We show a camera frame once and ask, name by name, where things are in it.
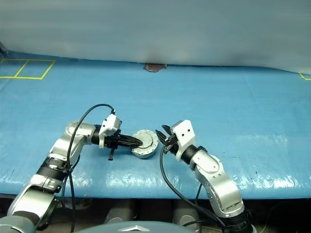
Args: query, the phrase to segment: white wall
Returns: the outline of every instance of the white wall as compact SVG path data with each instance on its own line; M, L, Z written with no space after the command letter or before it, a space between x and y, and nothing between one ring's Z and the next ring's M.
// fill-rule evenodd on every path
M311 73L310 0L0 0L20 52Z

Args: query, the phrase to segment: circular gear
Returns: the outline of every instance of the circular gear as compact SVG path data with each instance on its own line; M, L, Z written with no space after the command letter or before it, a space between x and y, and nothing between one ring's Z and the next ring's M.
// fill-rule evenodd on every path
M141 146L131 149L134 155L141 159L146 159L153 155L159 143L156 133L150 130L140 130L133 137L142 141Z

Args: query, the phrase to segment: yellow tape square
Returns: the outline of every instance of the yellow tape square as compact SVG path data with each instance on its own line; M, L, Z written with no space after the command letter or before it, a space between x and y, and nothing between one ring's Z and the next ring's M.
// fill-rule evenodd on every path
M14 76L0 76L0 79L33 79L33 80L42 80L47 73L50 71L52 66L55 63L55 60L50 60L50 59L2 59L0 61L0 64L5 62L5 61L24 61L24 64L20 67L20 69L16 72ZM49 67L44 71L44 73L40 77L24 77L24 76L19 76L21 71L26 67L26 65L29 62L50 62L51 64Z
M307 80L307 81L311 81L311 77L306 77L303 73L299 72L299 75L304 79L304 80Z

